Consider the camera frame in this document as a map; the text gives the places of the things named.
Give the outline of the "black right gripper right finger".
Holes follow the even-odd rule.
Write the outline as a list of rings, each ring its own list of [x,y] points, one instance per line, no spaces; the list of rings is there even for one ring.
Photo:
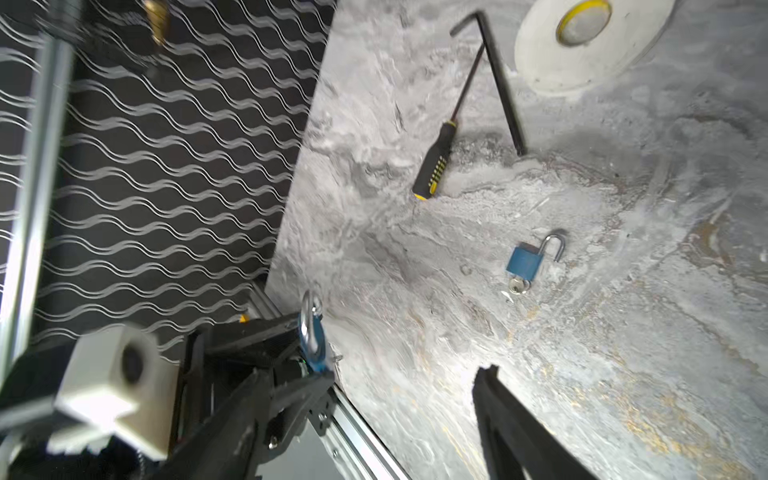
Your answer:
[[[594,477],[504,386],[496,365],[477,371],[472,397],[491,479]]]

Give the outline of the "small blue padlock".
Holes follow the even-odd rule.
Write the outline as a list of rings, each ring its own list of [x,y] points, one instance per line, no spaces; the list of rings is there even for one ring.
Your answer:
[[[551,240],[559,241],[559,248],[554,257],[554,261],[559,263],[566,247],[565,236],[559,233],[550,233],[541,242],[537,250],[531,251],[517,246],[508,260],[506,272],[512,276],[519,277],[523,281],[532,282],[543,261],[544,253],[548,243]]]

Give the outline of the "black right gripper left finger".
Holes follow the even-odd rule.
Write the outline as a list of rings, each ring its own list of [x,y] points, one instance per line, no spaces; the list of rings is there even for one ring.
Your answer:
[[[202,427],[157,470],[154,479],[253,479],[272,401],[272,378],[253,372]]]

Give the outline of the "large blue padlock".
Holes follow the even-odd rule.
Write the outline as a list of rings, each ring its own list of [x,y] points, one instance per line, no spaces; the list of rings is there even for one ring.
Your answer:
[[[327,341],[322,320],[322,301],[314,290],[309,289],[302,298],[298,320],[298,335],[304,359],[315,372],[330,370],[327,359]]]

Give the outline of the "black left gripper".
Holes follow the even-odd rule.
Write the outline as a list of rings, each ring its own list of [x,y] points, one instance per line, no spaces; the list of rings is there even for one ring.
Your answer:
[[[204,325],[185,337],[172,417],[172,444],[180,444],[221,407],[252,373],[268,373],[298,352],[298,315]],[[276,387],[269,397],[263,444],[288,446],[307,420],[331,416],[331,371]]]

